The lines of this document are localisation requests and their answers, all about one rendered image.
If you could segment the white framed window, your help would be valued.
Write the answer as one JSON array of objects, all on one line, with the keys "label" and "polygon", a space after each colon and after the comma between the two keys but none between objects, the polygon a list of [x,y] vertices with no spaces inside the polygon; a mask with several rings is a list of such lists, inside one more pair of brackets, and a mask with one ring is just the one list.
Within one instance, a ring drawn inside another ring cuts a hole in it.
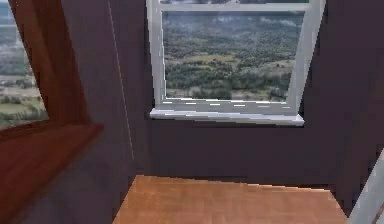
[{"label": "white framed window", "polygon": [[146,0],[154,119],[300,126],[327,0]]}]

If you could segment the brown wooden framed window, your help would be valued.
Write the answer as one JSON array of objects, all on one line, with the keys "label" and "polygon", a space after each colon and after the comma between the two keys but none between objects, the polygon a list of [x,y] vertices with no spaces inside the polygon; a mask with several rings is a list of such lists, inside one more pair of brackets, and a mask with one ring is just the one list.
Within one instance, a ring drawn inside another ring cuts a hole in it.
[{"label": "brown wooden framed window", "polygon": [[87,109],[61,0],[8,3],[48,118],[0,131],[0,224],[20,220],[103,130]]}]

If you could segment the pale grey slanted panel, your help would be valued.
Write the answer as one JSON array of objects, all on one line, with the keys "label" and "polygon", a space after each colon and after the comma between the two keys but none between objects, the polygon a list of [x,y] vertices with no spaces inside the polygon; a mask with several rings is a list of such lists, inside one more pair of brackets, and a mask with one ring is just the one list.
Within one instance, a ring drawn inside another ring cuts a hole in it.
[{"label": "pale grey slanted panel", "polygon": [[369,175],[347,224],[384,224],[384,149]]}]

